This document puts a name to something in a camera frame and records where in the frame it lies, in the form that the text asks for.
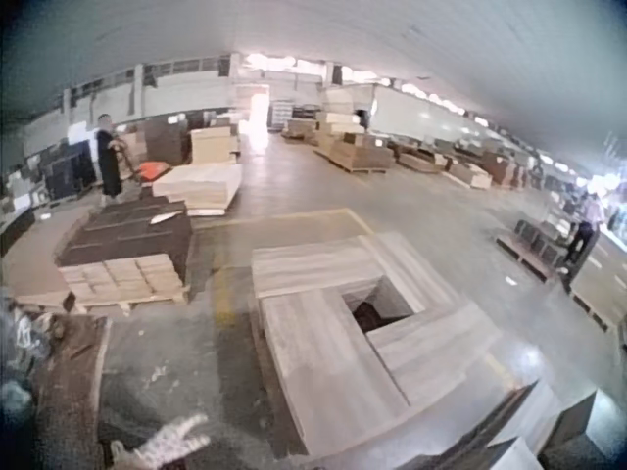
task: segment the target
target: warehouse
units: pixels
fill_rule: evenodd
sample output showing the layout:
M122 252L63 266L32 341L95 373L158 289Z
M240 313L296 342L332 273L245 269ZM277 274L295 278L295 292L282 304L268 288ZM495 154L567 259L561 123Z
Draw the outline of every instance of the warehouse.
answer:
M627 9L547 3L7 7L6 458L615 463Z

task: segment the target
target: white glove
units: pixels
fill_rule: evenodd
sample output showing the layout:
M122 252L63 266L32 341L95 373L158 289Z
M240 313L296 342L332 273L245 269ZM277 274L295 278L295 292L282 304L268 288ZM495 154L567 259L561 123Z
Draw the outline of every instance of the white glove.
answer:
M211 440L205 435L185 439L185 435L199 424L206 423L205 414L195 414L190 418L177 418L161 428L155 436L138 448L130 460L140 460L141 466L157 470L162 466L194 453ZM114 460L125 460L123 449L112 448Z

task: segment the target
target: ceiling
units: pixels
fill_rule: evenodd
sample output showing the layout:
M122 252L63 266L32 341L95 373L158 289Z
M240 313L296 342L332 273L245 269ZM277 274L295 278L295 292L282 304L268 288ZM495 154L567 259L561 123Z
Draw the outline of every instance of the ceiling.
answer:
M627 156L620 140L627 137L627 12L620 4L40 0L5 37L3 110L32 113L68 84L140 62L234 50L289 54L412 80L590 168L603 163L609 132Z

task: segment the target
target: worker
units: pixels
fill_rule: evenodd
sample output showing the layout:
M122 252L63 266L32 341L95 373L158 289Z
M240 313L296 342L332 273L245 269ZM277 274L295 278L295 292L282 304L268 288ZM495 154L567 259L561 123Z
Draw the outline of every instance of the worker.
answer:
M579 257L585 250L590 240L595 235L602 223L605 222L605 209L599 199L599 195L593 194L587 198L583 208L583 220L579 223L577 233L570 245L564 263L574 261L575 255Z
M114 150L116 140L111 116L104 114L98 117L96 141L98 142L98 166L102 174L102 205L105 206L110 200L118 202L118 195L121 193L120 168L118 156Z

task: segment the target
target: square hole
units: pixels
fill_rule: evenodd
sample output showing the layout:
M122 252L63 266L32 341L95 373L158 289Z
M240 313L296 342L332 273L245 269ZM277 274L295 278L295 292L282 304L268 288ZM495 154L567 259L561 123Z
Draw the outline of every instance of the square hole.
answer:
M386 276L346 286L342 298L364 333L413 315L405 298Z

